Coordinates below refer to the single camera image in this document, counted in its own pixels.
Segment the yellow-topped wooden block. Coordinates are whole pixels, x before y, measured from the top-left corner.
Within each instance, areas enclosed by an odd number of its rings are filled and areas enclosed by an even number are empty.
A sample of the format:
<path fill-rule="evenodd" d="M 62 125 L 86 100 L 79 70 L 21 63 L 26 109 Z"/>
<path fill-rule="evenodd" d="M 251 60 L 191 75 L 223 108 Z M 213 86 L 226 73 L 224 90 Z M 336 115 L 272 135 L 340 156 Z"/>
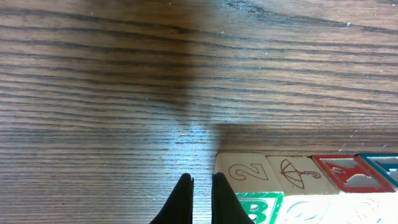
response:
<path fill-rule="evenodd" d="M 267 160 L 284 192 L 276 223 L 336 222 L 331 212 L 338 192 L 311 158 L 268 156 Z"/>

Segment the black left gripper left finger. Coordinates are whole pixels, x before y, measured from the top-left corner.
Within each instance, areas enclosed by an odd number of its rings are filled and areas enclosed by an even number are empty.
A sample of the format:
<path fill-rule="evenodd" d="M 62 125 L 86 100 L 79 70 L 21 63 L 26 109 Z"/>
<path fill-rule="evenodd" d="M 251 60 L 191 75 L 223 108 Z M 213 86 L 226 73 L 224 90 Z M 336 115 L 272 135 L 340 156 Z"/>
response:
<path fill-rule="evenodd" d="M 192 224 L 194 179 L 184 173 L 150 224 Z"/>

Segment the plain wooden picture block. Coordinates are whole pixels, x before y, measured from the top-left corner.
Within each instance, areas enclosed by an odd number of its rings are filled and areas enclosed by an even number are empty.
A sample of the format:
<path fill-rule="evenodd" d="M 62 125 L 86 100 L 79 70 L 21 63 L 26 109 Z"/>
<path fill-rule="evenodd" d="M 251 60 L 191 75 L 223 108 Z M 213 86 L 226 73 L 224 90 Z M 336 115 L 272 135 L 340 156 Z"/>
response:
<path fill-rule="evenodd" d="M 254 223 L 275 223 L 284 200 L 284 191 L 265 155 L 219 153 L 215 160 L 215 172 L 224 173 Z"/>

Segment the wooden block letter E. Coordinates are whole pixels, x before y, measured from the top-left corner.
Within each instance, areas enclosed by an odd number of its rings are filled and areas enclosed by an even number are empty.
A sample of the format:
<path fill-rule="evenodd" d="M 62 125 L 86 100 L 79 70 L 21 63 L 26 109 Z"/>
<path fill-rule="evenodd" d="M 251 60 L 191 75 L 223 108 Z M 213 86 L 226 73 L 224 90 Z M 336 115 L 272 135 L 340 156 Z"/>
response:
<path fill-rule="evenodd" d="M 314 163 L 338 192 L 334 223 L 397 224 L 397 187 L 359 156 L 317 155 Z"/>

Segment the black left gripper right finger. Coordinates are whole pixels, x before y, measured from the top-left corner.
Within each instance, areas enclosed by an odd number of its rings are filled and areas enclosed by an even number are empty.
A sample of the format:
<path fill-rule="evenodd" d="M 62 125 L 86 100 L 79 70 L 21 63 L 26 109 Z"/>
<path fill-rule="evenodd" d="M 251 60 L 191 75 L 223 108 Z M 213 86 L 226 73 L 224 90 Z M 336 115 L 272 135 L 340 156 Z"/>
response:
<path fill-rule="evenodd" d="M 254 224 L 222 172 L 212 177 L 211 215 L 212 224 Z"/>

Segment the blue-topped wooden letter block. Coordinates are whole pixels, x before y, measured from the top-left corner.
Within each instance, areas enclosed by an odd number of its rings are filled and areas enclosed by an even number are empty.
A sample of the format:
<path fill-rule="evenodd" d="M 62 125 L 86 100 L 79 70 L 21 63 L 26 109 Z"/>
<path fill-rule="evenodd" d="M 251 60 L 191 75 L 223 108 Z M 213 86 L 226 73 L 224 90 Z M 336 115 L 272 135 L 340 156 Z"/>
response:
<path fill-rule="evenodd" d="M 382 211 L 386 217 L 379 223 L 397 223 L 397 153 L 360 154 L 359 157 L 395 190 L 392 196 L 387 196 L 387 202 L 384 202 Z"/>

